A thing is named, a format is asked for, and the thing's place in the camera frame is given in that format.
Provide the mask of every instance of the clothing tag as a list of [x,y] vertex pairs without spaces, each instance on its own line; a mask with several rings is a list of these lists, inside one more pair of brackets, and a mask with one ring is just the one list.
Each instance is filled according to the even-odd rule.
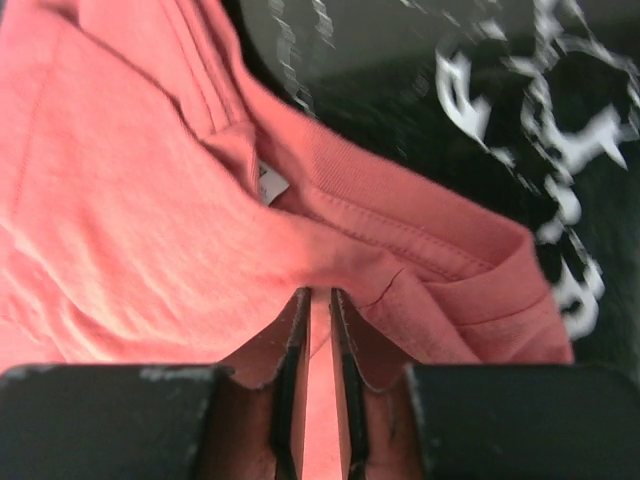
[[271,205],[276,198],[289,188],[289,182],[263,161],[259,162],[259,167],[262,203]]

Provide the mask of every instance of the pink fabric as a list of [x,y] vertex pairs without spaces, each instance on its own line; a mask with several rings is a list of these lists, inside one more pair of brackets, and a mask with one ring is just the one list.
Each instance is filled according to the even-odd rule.
[[278,101],[218,0],[9,1],[0,59],[0,366],[217,361],[314,287],[304,475],[334,480],[329,287],[422,362],[571,361],[530,234]]

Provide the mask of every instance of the black plastic piece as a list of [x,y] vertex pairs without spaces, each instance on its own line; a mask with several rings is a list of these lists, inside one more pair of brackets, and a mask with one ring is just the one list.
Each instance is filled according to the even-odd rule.
[[[232,368],[10,370],[0,377],[0,478],[226,480],[260,472],[255,478],[297,480],[309,305],[309,292],[297,292],[272,325],[225,360]],[[273,362],[266,381],[242,374],[256,357]]]
[[[333,293],[332,316],[336,382],[351,386],[337,389],[350,417],[351,456],[343,457],[349,480],[370,478],[381,466],[407,479],[640,478],[640,395],[621,374],[553,365],[410,365],[344,292]],[[367,368],[374,356],[393,364],[395,378],[376,379]],[[393,454],[399,440],[386,424],[394,422],[404,429],[404,457]],[[363,448],[372,443],[378,448]]]

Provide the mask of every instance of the white print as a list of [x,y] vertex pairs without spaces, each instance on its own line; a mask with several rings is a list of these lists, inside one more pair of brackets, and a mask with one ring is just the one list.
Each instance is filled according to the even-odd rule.
[[[415,2],[411,2],[411,6],[415,7]],[[519,157],[516,150],[509,147],[488,148],[485,144],[492,106],[482,95],[470,98],[472,65],[464,53],[452,52],[447,56],[441,51],[436,52],[436,87],[442,109],[462,132],[509,168],[525,188],[557,201],[559,207],[555,218],[538,229],[536,239],[540,244],[557,245],[564,235],[568,235],[574,253],[581,259],[585,281],[578,282],[563,259],[560,280],[553,289],[558,307],[564,311],[567,332],[572,339],[577,339],[591,333],[595,326],[598,300],[604,294],[604,283],[600,267],[585,251],[572,228],[582,216],[582,207],[572,190],[574,176],[602,154],[606,154],[620,168],[627,168],[620,145],[640,138],[638,71],[632,60],[608,51],[596,39],[576,0],[533,0],[532,7],[536,37],[533,56],[510,57],[503,63],[507,69],[531,78],[521,109],[521,124],[535,151],[555,171],[544,179],[544,185],[535,185],[518,172]],[[587,32],[587,38],[566,35],[556,17],[557,12],[572,17]],[[489,38],[507,41],[504,29],[494,18],[485,18],[477,23],[475,34],[480,37],[477,40]],[[631,107],[628,118],[621,118],[620,112],[611,103],[593,115],[581,131],[561,131],[556,123],[551,86],[546,75],[562,59],[578,53],[628,75],[626,93]],[[576,302],[577,307],[570,308]]]
[[327,6],[322,0],[311,0],[313,9],[318,15],[318,25],[316,30],[320,34],[322,40],[329,46],[333,47],[333,21],[327,13]]
[[570,338],[581,338],[593,331],[598,320],[598,300],[604,294],[600,268],[591,259],[588,261],[584,277],[584,283],[578,283],[567,263],[562,260],[560,281],[553,286],[553,296],[560,308],[568,309],[574,302],[579,304],[575,311],[563,314]]
[[482,97],[469,99],[470,73],[471,62],[462,53],[452,60],[436,53],[436,88],[442,109],[460,130],[484,145],[491,106]]
[[291,26],[284,21],[284,7],[284,0],[269,0],[271,16],[280,27],[276,54],[286,78],[285,89],[307,115],[315,117],[313,105],[310,103],[311,95],[308,89],[298,80],[298,74],[293,66],[293,63],[299,59],[300,54],[296,47],[296,36]]

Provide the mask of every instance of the black fabric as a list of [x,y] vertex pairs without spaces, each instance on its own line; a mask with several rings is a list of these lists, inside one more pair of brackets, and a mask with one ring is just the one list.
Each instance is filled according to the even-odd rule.
[[[640,380],[639,2],[225,5],[246,62],[276,94],[356,144],[536,233],[543,271],[567,324],[577,325],[577,359],[615,365]],[[453,82],[443,87],[447,67],[465,62],[468,77],[457,89]],[[481,100],[489,114],[474,137],[455,115]],[[598,135],[605,145],[589,150]],[[586,153],[574,156],[576,148]],[[578,218],[562,218],[561,206],[571,205],[559,201],[563,192],[579,202]],[[540,229],[554,218],[560,228],[550,241],[544,232],[554,229]],[[589,301],[598,308],[592,333]]]

